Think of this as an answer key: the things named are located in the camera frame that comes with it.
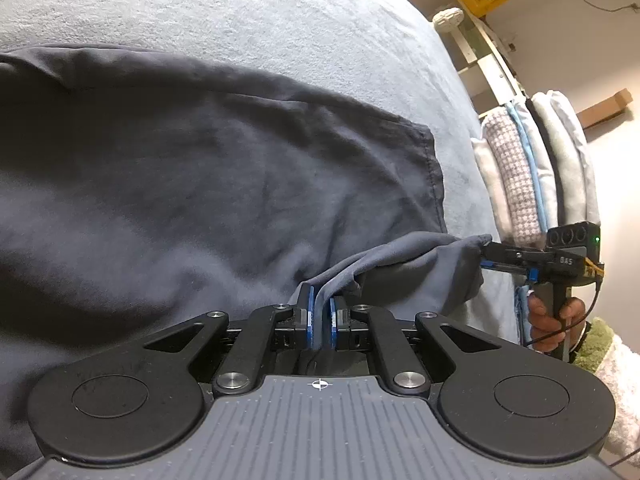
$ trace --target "bed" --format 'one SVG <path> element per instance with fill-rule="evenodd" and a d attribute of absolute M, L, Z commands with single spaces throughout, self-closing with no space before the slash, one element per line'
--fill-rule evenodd
<path fill-rule="evenodd" d="M 406 0 L 0 0 L 1 50 L 51 43 L 120 44 L 267 70 L 426 124 L 444 174 L 448 232 L 498 239 L 470 143 L 478 117 L 438 35 Z M 511 278 L 487 272 L 478 297 L 454 316 L 516 340 Z M 43 357 L 27 338 L 4 338 L 0 354 L 5 345 L 23 362 L 3 372 L 25 376 L 21 384 L 73 355 L 56 348 Z M 24 406 L 0 410 L 0 433 L 12 436 L 0 444 L 0 463 L 10 474 L 37 455 Z"/>

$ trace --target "white fluffy towel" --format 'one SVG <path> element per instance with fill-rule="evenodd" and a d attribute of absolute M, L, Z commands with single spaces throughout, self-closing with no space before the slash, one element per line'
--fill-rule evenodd
<path fill-rule="evenodd" d="M 491 200 L 491 207 L 494 210 L 495 225 L 498 228 L 500 241 L 513 240 L 513 225 L 511 224 L 507 195 L 504 192 L 498 163 L 495 161 L 494 154 L 491 152 L 486 139 L 474 139 L 472 137 L 471 144 L 476 156 L 478 169 L 489 192 L 489 200 Z"/>
<path fill-rule="evenodd" d="M 550 90 L 547 95 L 551 99 L 551 106 L 562 121 L 564 129 L 569 132 L 569 136 L 574 142 L 575 149 L 578 150 L 580 163 L 582 165 L 582 176 L 584 178 L 584 192 L 587 199 L 587 220 L 594 224 L 600 224 L 600 211 L 598 209 L 598 195 L 596 193 L 596 177 L 593 173 L 593 164 L 589 156 L 587 139 L 584 137 L 584 130 L 580 124 L 574 107 L 569 99 L 556 90 Z"/>
<path fill-rule="evenodd" d="M 558 160 L 560 182 L 564 191 L 566 223 L 575 224 L 587 219 L 587 198 L 582 176 L 582 164 L 574 142 L 551 105 L 551 98 L 538 92 L 531 101 L 545 123 L 551 147 Z"/>

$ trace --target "electrical cord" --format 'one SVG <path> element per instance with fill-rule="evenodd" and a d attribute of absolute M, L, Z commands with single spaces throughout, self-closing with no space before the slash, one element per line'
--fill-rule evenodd
<path fill-rule="evenodd" d="M 623 462 L 626 462 L 627 460 L 629 460 L 633 455 L 636 455 L 638 453 L 640 453 L 640 447 L 636 450 L 633 450 L 631 453 L 626 454 L 620 460 L 616 460 L 615 462 L 612 462 L 611 464 L 609 464 L 609 467 L 613 468 L 619 464 L 622 464 Z"/>
<path fill-rule="evenodd" d="M 598 274 L 598 278 L 596 278 L 596 293 L 595 293 L 595 295 L 593 297 L 593 301 L 591 301 L 591 306 L 589 307 L 587 312 L 584 313 L 584 316 L 582 316 L 578 321 L 575 321 L 575 322 L 571 323 L 570 325 L 565 326 L 564 328 L 561 328 L 560 330 L 556 330 L 555 332 L 550 332 L 550 333 L 545 334 L 543 336 L 540 336 L 540 337 L 537 337 L 535 339 L 532 339 L 531 341 L 527 341 L 527 342 L 524 343 L 523 346 L 535 345 L 536 343 L 540 343 L 541 341 L 544 341 L 545 339 L 549 339 L 550 337 L 553 337 L 555 335 L 561 334 L 562 332 L 567 332 L 568 330 L 571 330 L 574 326 L 580 325 L 580 323 L 582 323 L 585 319 L 587 319 L 589 317 L 589 315 L 593 311 L 594 307 L 596 306 L 596 301 L 598 301 L 598 295 L 600 294 L 600 286 L 601 285 L 602 285 L 602 275 Z"/>
<path fill-rule="evenodd" d="M 618 12 L 619 10 L 625 10 L 625 9 L 633 9 L 635 12 L 638 12 L 638 10 L 640 10 L 640 7 L 636 3 L 625 5 L 623 7 L 618 7 L 617 9 L 606 9 L 605 7 L 599 7 L 596 4 L 592 4 L 589 0 L 583 0 L 583 1 L 587 5 L 590 5 L 591 7 L 594 7 L 595 9 L 604 10 L 605 12 Z"/>

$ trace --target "stack of folded towels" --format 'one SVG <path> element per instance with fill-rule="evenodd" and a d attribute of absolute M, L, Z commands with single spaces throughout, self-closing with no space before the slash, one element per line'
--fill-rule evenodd
<path fill-rule="evenodd" d="M 600 223 L 584 132 L 560 92 L 494 108 L 471 141 L 501 241 L 542 247 L 550 228 Z"/>

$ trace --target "gray ribbed surface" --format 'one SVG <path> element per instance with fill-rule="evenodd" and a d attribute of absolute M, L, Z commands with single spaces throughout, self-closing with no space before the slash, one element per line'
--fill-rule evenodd
<path fill-rule="evenodd" d="M 184 443 L 146 463 L 103 470 L 49 460 L 37 480 L 615 479 L 589 458 L 555 468 L 493 462 L 451 438 L 422 400 L 374 377 L 267 377 L 256 392 L 214 403 Z"/>

